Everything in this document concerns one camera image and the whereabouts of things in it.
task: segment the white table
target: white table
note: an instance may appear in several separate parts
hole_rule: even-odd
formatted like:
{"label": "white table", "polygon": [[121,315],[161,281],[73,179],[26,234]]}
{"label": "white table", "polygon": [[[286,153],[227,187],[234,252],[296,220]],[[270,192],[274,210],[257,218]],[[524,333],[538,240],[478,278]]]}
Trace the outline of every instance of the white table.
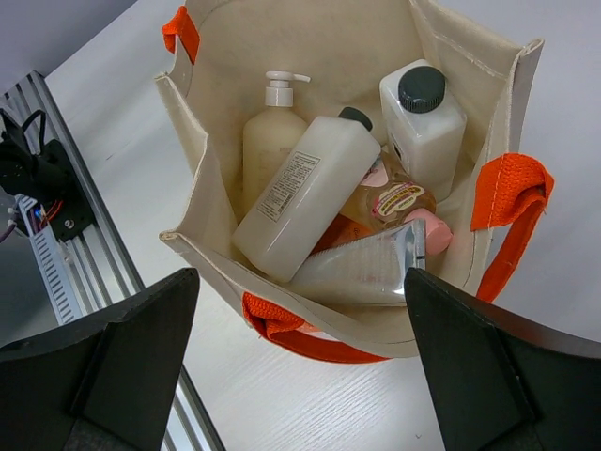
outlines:
{"label": "white table", "polygon": [[[178,222],[192,177],[152,81],[170,69],[160,27],[180,1],[138,0],[47,78],[147,285],[184,265],[158,234]],[[557,187],[499,305],[601,341],[601,3],[442,3],[517,42],[547,38],[522,151]],[[301,359],[259,340],[207,285],[185,364],[228,450],[442,449],[418,359]]]}

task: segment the bag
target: bag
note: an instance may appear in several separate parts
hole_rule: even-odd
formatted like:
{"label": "bag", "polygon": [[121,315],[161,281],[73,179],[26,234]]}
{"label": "bag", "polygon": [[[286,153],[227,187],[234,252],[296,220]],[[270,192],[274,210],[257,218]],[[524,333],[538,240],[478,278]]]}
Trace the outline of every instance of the bag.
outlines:
{"label": "bag", "polygon": [[[252,272],[232,246],[241,131],[265,108],[267,70],[312,77],[295,85],[307,121],[360,105],[381,127],[380,79],[422,57],[439,68],[468,126],[453,192],[437,210],[455,238],[428,270],[484,301],[502,290],[553,186],[540,163],[507,153],[519,149],[542,40],[515,45],[433,0],[188,0],[162,31],[176,59],[156,83],[195,176],[181,223],[161,240],[262,336],[329,362],[417,354],[405,307],[314,303]],[[493,227],[511,223],[485,271]],[[339,341],[303,332],[311,326]]]}

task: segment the bottle with black cap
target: bottle with black cap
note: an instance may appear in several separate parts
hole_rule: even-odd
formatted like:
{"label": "bottle with black cap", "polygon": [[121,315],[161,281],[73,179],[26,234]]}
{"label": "bottle with black cap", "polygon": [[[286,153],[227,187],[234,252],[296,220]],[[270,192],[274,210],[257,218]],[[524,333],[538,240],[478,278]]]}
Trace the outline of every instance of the bottle with black cap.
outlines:
{"label": "bottle with black cap", "polygon": [[350,107],[311,123],[232,237],[257,269],[279,283],[294,276],[378,157],[371,129]]}
{"label": "bottle with black cap", "polygon": [[467,117],[444,75],[420,59],[379,85],[389,147],[438,202],[451,193]]}

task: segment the black cap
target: black cap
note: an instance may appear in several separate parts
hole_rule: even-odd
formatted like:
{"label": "black cap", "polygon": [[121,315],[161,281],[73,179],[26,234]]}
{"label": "black cap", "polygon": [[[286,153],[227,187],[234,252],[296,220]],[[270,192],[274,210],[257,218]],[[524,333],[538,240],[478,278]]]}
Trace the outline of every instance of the black cap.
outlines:
{"label": "black cap", "polygon": [[398,82],[398,101],[411,113],[428,113],[442,103],[445,84],[440,70],[429,66],[413,68]]}
{"label": "black cap", "polygon": [[369,120],[369,117],[367,117],[363,111],[359,111],[357,108],[353,108],[352,106],[346,106],[340,112],[338,117],[342,119],[356,120],[357,122],[361,122],[361,124],[363,124],[363,126],[367,129],[368,132],[371,132],[374,128],[374,126],[372,125],[372,121]]}

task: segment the beige bag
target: beige bag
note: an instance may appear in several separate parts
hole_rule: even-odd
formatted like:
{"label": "beige bag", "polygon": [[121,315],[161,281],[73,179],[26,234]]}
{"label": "beige bag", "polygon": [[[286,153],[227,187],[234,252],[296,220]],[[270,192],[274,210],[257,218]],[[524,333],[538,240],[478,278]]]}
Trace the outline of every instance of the beige bag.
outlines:
{"label": "beige bag", "polygon": [[[543,42],[515,45],[433,0],[188,0],[186,8],[163,30],[176,61],[156,82],[195,177],[183,220],[161,239],[259,333],[290,350],[337,362],[415,355],[405,307],[334,310],[247,269],[230,242],[241,219],[242,127],[264,108],[266,70],[312,77],[295,85],[295,109],[308,121],[360,104],[382,127],[379,81],[425,57],[446,75],[469,118],[453,193],[438,209],[455,239],[428,269],[475,294],[495,225],[471,231],[476,182],[483,165],[518,151]],[[501,173],[502,164],[496,167]],[[271,303],[285,311],[251,311]],[[307,344],[295,332],[303,320],[342,343]],[[280,332],[294,334],[274,338]]]}

